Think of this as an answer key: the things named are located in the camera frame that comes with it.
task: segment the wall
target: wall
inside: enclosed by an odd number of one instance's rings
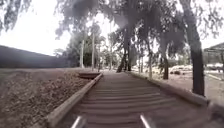
[[[66,59],[0,46],[0,68],[63,68]]]

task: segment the wooden boardwalk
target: wooden boardwalk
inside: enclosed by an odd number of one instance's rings
[[[71,128],[78,115],[86,118],[85,128],[144,128],[141,114],[156,128],[224,128],[206,108],[125,73],[104,73],[57,128]]]

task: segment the overcast sky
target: overcast sky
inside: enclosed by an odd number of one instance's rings
[[[33,0],[32,5],[34,11],[21,14],[13,31],[0,36],[0,45],[48,55],[53,55],[57,48],[65,49],[70,39],[68,33],[61,40],[55,40],[54,31],[58,27],[59,19],[53,15],[56,0]],[[103,15],[98,15],[96,19],[101,26],[102,35],[107,37],[110,32],[109,21],[104,20]],[[220,32],[217,39],[210,36],[202,40],[202,47],[206,48],[224,42],[224,31]]]

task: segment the dirt ground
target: dirt ground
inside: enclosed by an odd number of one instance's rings
[[[0,128],[27,128],[90,80],[81,69],[0,69]]]

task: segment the tree trunk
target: tree trunk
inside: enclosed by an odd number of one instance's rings
[[[141,73],[143,73],[143,57],[141,57]]]
[[[152,79],[152,52],[151,52],[151,48],[150,48],[150,44],[147,41],[147,48],[148,48],[148,67],[149,67],[149,79]]]
[[[123,67],[125,66],[125,61],[126,61],[126,50],[124,51],[124,55],[123,55],[123,57],[122,57],[122,59],[121,59],[121,64],[118,66],[118,68],[117,68],[117,73],[119,73],[119,72],[121,72],[122,71],[122,69],[123,69]]]
[[[184,20],[187,24],[186,32],[191,48],[193,64],[193,93],[204,96],[204,67],[200,37],[197,32],[196,19],[192,12],[191,0],[180,0],[184,10]]]
[[[130,53],[130,41],[128,41],[128,63],[127,63],[127,66],[128,66],[128,71],[131,71],[131,53]]]
[[[92,71],[94,70],[94,62],[95,60],[95,36],[94,36],[94,33],[93,33],[93,39],[92,39]]]
[[[222,74],[223,74],[223,78],[224,79],[224,52],[221,52],[221,60],[222,60]]]
[[[169,63],[168,59],[166,57],[163,58],[164,62],[164,74],[163,74],[163,79],[168,80],[169,78]]]

